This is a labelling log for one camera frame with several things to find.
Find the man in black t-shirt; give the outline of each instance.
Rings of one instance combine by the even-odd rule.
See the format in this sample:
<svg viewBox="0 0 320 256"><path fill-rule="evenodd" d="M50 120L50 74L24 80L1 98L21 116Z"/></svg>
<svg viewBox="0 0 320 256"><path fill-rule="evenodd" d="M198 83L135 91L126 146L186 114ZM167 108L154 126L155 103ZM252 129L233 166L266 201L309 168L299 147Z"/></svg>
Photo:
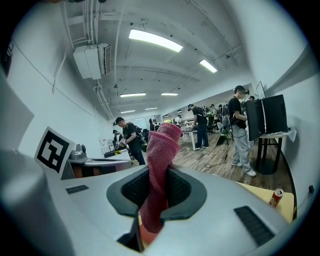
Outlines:
<svg viewBox="0 0 320 256"><path fill-rule="evenodd" d="M246 136L246 120L247 116L243 115L239 99L246 96L246 89L238 85L234 89L234 96L230 99L229 118L232 125L232 132L234 138L234 154L232 166L242 167L245 174L250 177L255 177L256 172L252 169L249 163L249 144Z"/></svg>
<svg viewBox="0 0 320 256"><path fill-rule="evenodd" d="M132 156L139 162L139 165L145 165L142 155L141 145L137 139L136 127L132 122L126 122L122 117L118 117L114 123L122 128L122 135L128 144Z"/></svg>
<svg viewBox="0 0 320 256"><path fill-rule="evenodd" d="M188 111L192 110L194 116L194 126L196 127L197 142L195 150L201 149L202 140L204 141L204 148L209 148L208 134L207 134L207 119L204 117L204 112L201 107L193 104L188 105Z"/></svg>

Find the person's hand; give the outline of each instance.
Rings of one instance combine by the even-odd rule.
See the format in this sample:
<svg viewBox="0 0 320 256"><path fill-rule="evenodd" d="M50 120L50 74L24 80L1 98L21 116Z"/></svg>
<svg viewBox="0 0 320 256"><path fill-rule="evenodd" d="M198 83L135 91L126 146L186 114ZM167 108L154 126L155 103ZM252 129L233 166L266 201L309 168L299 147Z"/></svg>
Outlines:
<svg viewBox="0 0 320 256"><path fill-rule="evenodd" d="M124 138L120 141L120 145L122 147L126 147L127 146L126 140Z"/></svg>

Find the air conditioning unit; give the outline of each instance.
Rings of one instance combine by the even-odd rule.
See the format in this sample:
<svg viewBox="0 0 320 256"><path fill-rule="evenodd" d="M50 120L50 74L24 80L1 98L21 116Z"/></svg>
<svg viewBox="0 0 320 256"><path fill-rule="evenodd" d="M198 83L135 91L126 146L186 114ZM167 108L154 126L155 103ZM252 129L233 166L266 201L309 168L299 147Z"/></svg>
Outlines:
<svg viewBox="0 0 320 256"><path fill-rule="evenodd" d="M101 79L110 73L111 46L107 43L79 46L73 57L83 79Z"/></svg>

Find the gray pants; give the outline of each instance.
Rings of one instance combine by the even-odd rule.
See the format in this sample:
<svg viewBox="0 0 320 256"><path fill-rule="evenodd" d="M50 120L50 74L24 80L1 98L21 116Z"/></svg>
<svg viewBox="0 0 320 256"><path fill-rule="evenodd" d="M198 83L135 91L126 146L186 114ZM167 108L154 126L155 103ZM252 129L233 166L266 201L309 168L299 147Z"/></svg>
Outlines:
<svg viewBox="0 0 320 256"><path fill-rule="evenodd" d="M244 172L248 172L251 169L249 163L249 143L247 139L246 130L240 128L237 125L232 126L233 139L234 139L234 154L233 163L237 164L241 160L242 169Z"/></svg>

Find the white wall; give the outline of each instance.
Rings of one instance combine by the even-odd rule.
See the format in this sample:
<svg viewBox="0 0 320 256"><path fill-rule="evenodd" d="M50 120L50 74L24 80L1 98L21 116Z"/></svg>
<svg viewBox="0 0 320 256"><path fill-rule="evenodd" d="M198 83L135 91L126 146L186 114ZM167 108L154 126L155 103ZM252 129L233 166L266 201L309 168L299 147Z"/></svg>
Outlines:
<svg viewBox="0 0 320 256"><path fill-rule="evenodd" d="M307 40L276 1L223 3L239 31L255 80L270 88L299 58Z"/></svg>
<svg viewBox="0 0 320 256"><path fill-rule="evenodd" d="M320 73L312 56L306 55L276 86L266 92L267 97L283 95L287 124L297 129L294 142L284 139L282 152L288 162L300 205L308 194L309 185L317 190L320 185ZM308 200L298 207L301 215Z"/></svg>
<svg viewBox="0 0 320 256"><path fill-rule="evenodd" d="M16 28L13 40L8 83L34 114L18 149L33 157L50 126L76 144L84 144L88 157L101 157L99 137L108 133L106 115L74 67L72 52L52 93L55 73L70 44L60 5L37 4Z"/></svg>

